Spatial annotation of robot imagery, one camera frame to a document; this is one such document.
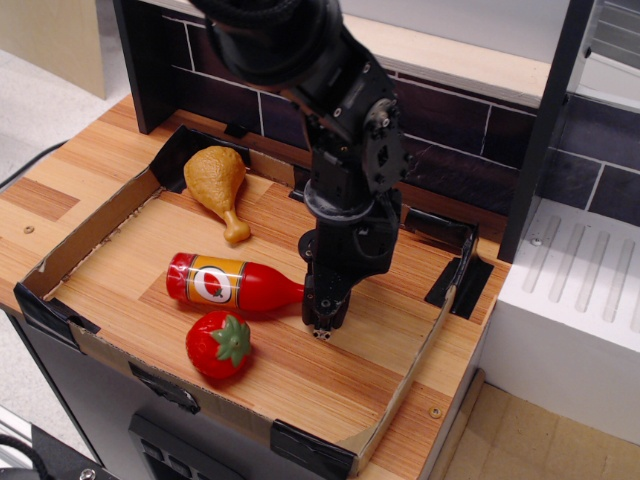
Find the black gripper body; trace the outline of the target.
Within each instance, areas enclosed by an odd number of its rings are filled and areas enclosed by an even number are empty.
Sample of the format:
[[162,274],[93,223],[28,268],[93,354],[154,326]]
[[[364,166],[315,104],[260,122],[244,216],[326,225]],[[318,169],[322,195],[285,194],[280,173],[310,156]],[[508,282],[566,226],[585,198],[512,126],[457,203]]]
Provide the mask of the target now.
[[307,264],[305,310],[338,310],[352,288],[387,272],[399,233],[402,194],[397,189],[366,197],[352,210],[340,210],[306,184],[303,198],[315,228],[298,242]]

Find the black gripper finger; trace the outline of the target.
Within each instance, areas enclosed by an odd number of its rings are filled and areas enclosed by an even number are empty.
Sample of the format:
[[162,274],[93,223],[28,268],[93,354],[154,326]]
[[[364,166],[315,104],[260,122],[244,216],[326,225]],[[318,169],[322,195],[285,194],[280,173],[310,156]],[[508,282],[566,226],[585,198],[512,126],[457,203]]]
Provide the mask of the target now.
[[306,294],[302,303],[302,321],[318,340],[325,339],[324,320],[315,309],[315,296]]
[[339,329],[346,317],[350,303],[350,298],[345,297],[341,301],[330,300],[328,309],[328,330]]

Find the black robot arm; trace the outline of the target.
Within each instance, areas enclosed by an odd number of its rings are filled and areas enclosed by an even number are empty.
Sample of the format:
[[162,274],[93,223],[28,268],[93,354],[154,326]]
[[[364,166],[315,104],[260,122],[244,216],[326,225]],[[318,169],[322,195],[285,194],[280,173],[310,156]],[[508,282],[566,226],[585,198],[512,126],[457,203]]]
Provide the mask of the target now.
[[352,289],[387,272],[398,238],[403,148],[394,85],[348,31],[335,1],[200,1],[212,48],[243,83],[296,106],[312,154],[304,203],[315,227],[302,319],[327,339]]

